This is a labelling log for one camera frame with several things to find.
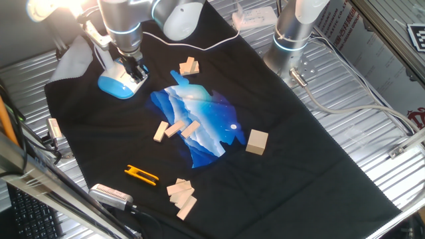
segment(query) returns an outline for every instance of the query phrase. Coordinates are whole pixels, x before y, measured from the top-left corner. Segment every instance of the metal table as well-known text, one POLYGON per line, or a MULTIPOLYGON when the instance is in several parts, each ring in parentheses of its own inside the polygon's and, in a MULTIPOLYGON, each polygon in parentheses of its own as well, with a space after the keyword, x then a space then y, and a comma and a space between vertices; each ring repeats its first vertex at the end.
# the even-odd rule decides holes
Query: metal table
MULTIPOLYGON (((240 0, 240 3, 244 9, 272 6, 276 10, 274 0, 240 0)), ((215 0, 211 4, 231 24, 231 14, 236 11, 234 2, 215 0)), ((270 47, 273 31, 274 26, 262 27, 244 31, 241 35, 262 56, 270 47)), ((320 42, 310 42, 306 46, 303 61, 307 62, 303 66, 310 89, 324 106, 338 109, 375 102, 358 78, 344 68, 336 55, 320 42)), ((45 119, 50 117, 43 89, 57 64, 54 52, 49 52, 0 70, 0 77, 5 81, 13 100, 28 119, 27 125, 41 137, 47 133, 45 119)), ((388 156, 389 151, 408 138, 405 129, 392 116, 376 110, 327 114, 316 110, 302 88, 294 86, 292 89, 335 141, 398 208, 402 208, 422 190, 425 183, 425 150, 417 147, 395 160, 388 156)), ((65 139, 60 142, 59 149, 67 158, 58 167, 87 191, 84 177, 65 139)), ((0 208, 6 207, 8 196, 5 186, 0 187, 0 199, 0 208)), ((420 201, 416 207, 382 227, 376 235, 388 230, 424 204, 425 201, 420 201)), ((64 238, 99 237, 67 216, 61 213, 58 215, 66 233, 64 238)))

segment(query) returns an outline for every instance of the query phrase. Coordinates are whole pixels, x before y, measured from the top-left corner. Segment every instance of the rectangular wooden block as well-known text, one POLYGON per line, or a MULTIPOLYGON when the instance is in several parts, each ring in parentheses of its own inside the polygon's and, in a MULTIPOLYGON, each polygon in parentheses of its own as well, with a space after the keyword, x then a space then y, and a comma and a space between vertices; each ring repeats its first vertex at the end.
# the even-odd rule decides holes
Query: rectangular wooden block
POLYGON ((180 63, 180 73, 185 73, 185 69, 186 69, 186 62, 185 63, 180 63))
POLYGON ((186 191, 181 192, 179 200, 177 201, 175 206, 181 209, 185 205, 189 197, 192 196, 194 191, 194 189, 188 189, 186 191))
POLYGON ((264 133, 255 129, 251 129, 250 139, 246 146, 246 151, 263 155, 266 148, 268 133, 264 133))
POLYGON ((171 197, 170 197, 170 202, 172 202, 172 203, 178 203, 179 202, 179 199, 180 199, 180 196, 185 192, 186 190, 184 190, 184 191, 181 191, 181 192, 178 192, 178 193, 175 193, 175 194, 173 194, 173 195, 171 195, 171 197))
POLYGON ((179 120, 177 123, 173 124, 171 127, 169 127, 167 130, 165 130, 165 134, 168 137, 173 136, 175 133, 177 133, 181 128, 185 126, 185 122, 179 120))
POLYGON ((192 63, 191 73, 194 73, 195 72, 195 68, 197 67, 197 64, 198 64, 198 61, 197 60, 192 63))
POLYGON ((183 205, 183 207, 180 209, 179 213, 177 213, 177 216, 184 220, 188 213, 192 210, 193 205, 197 202, 197 199, 193 196, 190 196, 189 199, 187 199, 186 203, 183 205))
POLYGON ((156 142, 161 142, 162 137, 164 136, 164 132, 167 128, 168 128, 168 123, 161 121, 157 129, 157 132, 155 133, 155 136, 153 136, 153 140, 155 140, 156 142))
POLYGON ((195 61, 193 57, 188 57, 185 65, 185 72, 190 72, 192 68, 192 64, 195 61))
MULTIPOLYGON (((186 180, 184 180, 184 179, 177 179, 175 181, 175 184, 177 184, 177 183, 184 183, 184 182, 186 182, 186 180)), ((179 202, 179 198, 183 194, 183 192, 184 191, 181 191, 180 193, 175 193, 175 194, 171 195, 170 202, 172 202, 172 203, 178 203, 179 202)))
POLYGON ((199 63, 197 62, 197 66, 195 67, 195 71, 193 73, 199 73, 199 63))
POLYGON ((181 132, 181 136, 187 139, 200 125, 201 124, 195 120, 183 132, 181 132))
POLYGON ((186 181, 184 183, 177 183, 176 185, 171 185, 167 187, 168 195, 171 196, 175 193, 180 193, 181 191, 191 189, 192 185, 190 181, 186 181))

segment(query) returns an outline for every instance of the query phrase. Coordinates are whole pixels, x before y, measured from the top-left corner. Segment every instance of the gray cable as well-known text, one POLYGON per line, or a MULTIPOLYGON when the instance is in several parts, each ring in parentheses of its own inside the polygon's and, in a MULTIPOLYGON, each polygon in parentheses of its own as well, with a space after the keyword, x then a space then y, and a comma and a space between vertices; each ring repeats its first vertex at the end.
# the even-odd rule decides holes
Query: gray cable
POLYGON ((352 108, 347 108, 347 109, 342 109, 342 110, 332 110, 332 109, 326 108, 325 106, 322 106, 314 98, 314 96, 311 93, 308 86, 304 87, 304 90, 307 92, 307 95, 311 98, 311 101, 314 102, 314 104, 316 104, 324 112, 329 112, 329 113, 332 113, 332 114, 346 114, 346 113, 354 112, 354 111, 357 111, 357 110, 365 110, 365 109, 383 110, 383 111, 386 111, 386 112, 402 119, 403 121, 405 121, 415 131, 415 133, 419 132, 419 128, 413 122, 411 122, 406 116, 404 116, 400 112, 397 112, 397 111, 390 109, 388 107, 369 105, 369 106, 357 106, 357 107, 352 107, 352 108))

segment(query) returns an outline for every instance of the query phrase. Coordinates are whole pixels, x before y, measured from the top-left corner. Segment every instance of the yellow plastic clip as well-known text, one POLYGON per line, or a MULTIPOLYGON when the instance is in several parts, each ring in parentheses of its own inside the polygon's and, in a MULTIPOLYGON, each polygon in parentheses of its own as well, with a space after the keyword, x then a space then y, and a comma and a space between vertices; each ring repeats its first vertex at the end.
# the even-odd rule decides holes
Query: yellow plastic clip
POLYGON ((153 186, 157 185, 159 179, 155 175, 146 173, 145 171, 142 171, 138 169, 137 167, 134 167, 131 165, 127 165, 127 167, 128 169, 124 170, 124 173, 127 173, 128 175, 141 179, 142 181, 145 181, 146 183, 149 183, 150 185, 153 185, 153 186))

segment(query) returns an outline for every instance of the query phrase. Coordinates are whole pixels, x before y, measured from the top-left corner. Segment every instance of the blue wave print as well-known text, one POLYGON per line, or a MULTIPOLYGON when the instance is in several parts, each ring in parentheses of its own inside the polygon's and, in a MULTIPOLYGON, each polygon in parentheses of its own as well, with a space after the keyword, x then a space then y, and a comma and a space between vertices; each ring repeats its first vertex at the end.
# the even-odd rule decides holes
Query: blue wave print
POLYGON ((184 140, 193 160, 192 168, 208 165, 225 153, 221 142, 231 145, 236 137, 246 145, 236 110, 219 93, 212 96, 203 86, 189 84, 176 71, 171 75, 178 86, 170 86, 151 94, 152 102, 165 114, 170 124, 182 120, 186 126, 198 121, 201 126, 184 140))

